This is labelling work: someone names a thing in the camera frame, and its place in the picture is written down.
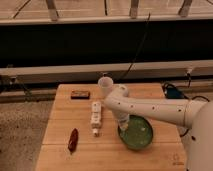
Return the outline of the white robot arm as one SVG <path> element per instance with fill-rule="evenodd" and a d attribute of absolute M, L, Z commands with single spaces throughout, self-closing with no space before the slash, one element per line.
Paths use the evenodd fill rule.
<path fill-rule="evenodd" d="M 131 98 L 128 88 L 119 85 L 104 103 L 122 130 L 128 128 L 131 115 L 190 129 L 186 171 L 213 171 L 213 101 Z"/>

